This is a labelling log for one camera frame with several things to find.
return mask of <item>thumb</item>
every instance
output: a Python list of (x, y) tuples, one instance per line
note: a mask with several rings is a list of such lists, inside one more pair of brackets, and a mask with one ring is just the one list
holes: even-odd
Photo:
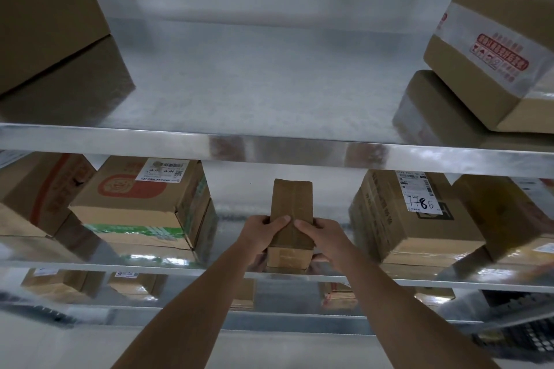
[(285, 215), (285, 216), (278, 217), (271, 223), (268, 223), (266, 227), (274, 235), (277, 232), (279, 232), (281, 229), (283, 229), (289, 222), (290, 222), (290, 216)]
[(296, 219), (294, 221), (294, 226), (296, 226), (300, 232), (304, 232), (312, 239), (314, 239), (314, 236), (317, 236), (317, 228), (313, 225), (310, 225), (308, 222)]

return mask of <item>right hand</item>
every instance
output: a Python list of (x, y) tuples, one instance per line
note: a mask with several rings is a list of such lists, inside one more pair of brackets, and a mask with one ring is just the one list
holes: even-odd
[(304, 232), (312, 238), (315, 245), (321, 249), (322, 253), (338, 269), (341, 259), (348, 257), (356, 247), (350, 242), (338, 222), (330, 219), (316, 218), (315, 224), (318, 227), (298, 219), (294, 221), (294, 226), (300, 232)]

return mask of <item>shelving unit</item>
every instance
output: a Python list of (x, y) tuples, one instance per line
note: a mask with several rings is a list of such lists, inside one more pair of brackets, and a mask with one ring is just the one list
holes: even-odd
[[(45, 92), (35, 82), (0, 98), (0, 149), (203, 160), (210, 188), (217, 186), (212, 197), (219, 223), (213, 239), (201, 243), (199, 262), (153, 261), (144, 254), (121, 258), (100, 243), (85, 261), (52, 262), (0, 251), (4, 254), (0, 266), (122, 270), (190, 280), (236, 239), (248, 214), (264, 211), (260, 204), (225, 203), (223, 198), (233, 197), (235, 187), (219, 183), (216, 174), (224, 175), (226, 166), (234, 172), (237, 163), (255, 163), (261, 166), (258, 170), (267, 169), (263, 168), (267, 164), (302, 165), (307, 167), (298, 172), (325, 170), (329, 175), (335, 171), (321, 167), (349, 169), (344, 175), (352, 183), (329, 216), (338, 216), (349, 235), (347, 205), (364, 169), (554, 177), (551, 136), (537, 136), (533, 146), (540, 147), (534, 150), (517, 136), (509, 150), (481, 149), (460, 140), (406, 144), (392, 121), (408, 81), (425, 68), (422, 53), (428, 35), (139, 22), (110, 23), (121, 58), (113, 44), (104, 41), (102, 47), (96, 46), (105, 50), (102, 55), (112, 56), (117, 67), (103, 69), (105, 65), (92, 61), (86, 81), (60, 75), (70, 84), (58, 86), (57, 91)], [(329, 201), (314, 204), (319, 211), (328, 206)], [(228, 329), (370, 334), (359, 311), (330, 315), (315, 307), (307, 312), (304, 308), (313, 305), (315, 297), (308, 300), (292, 293), (287, 306), (295, 307), (294, 312), (280, 308), (286, 301), (272, 301), (273, 283), (311, 289), (318, 281), (346, 281), (326, 263), (315, 263), (303, 275), (251, 269), (246, 277), (258, 279), (267, 289), (259, 293), (254, 311), (230, 313)], [(554, 293), (552, 272), (499, 267), (478, 255), (434, 280), (416, 277), (397, 282)], [(169, 285), (177, 289), (179, 283)], [(104, 324), (146, 323), (176, 294), (170, 289), (155, 304), (117, 304), (106, 289), (88, 304), (60, 311), (78, 318), (76, 309), (108, 308)], [(32, 302), (27, 298), (21, 304)], [(461, 317), (453, 322), (480, 321)]]

